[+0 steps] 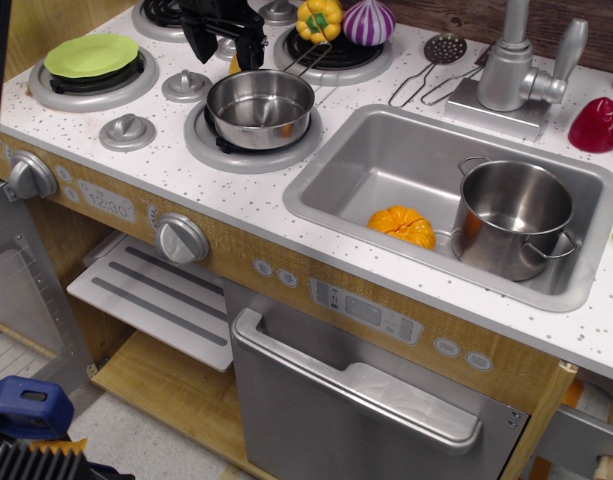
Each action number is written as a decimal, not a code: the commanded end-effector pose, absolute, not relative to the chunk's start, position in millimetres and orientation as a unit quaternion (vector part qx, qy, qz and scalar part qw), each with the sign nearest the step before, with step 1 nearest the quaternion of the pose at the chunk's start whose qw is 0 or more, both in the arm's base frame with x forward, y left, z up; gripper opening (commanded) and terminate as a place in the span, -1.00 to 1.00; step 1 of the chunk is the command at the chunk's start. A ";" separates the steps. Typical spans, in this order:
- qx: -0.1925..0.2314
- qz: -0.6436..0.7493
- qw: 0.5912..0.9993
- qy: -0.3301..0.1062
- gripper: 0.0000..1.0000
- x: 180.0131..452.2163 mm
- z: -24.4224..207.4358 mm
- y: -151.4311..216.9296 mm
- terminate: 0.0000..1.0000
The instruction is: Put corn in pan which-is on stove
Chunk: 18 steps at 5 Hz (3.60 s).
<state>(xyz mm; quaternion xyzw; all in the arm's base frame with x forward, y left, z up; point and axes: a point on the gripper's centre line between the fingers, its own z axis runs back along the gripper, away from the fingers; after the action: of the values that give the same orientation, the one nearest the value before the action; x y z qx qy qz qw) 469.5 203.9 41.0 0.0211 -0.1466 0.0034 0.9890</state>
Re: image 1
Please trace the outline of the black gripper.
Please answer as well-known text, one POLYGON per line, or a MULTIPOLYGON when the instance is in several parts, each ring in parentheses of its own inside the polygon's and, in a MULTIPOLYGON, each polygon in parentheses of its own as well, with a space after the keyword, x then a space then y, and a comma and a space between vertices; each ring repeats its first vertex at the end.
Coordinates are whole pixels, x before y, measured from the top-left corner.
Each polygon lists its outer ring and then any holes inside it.
POLYGON ((216 53, 216 34, 240 34, 235 40, 242 71, 264 63, 264 20, 245 0, 179 0, 182 30, 196 58, 206 64, 216 53))

